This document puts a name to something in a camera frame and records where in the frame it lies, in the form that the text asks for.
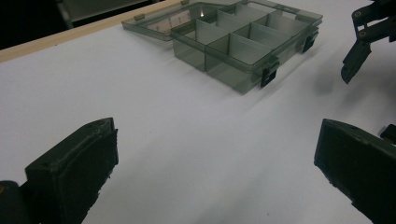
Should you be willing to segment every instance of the white table surface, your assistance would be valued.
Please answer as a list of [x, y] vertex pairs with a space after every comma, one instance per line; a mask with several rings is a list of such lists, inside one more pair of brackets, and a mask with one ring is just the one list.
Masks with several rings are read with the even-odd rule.
[[113, 117], [120, 164], [83, 223], [371, 221], [314, 166], [322, 119], [378, 135], [395, 122], [396, 45], [346, 85], [351, 13], [370, 1], [279, 0], [324, 16], [314, 47], [240, 95], [121, 25], [0, 63], [0, 179], [85, 123]]

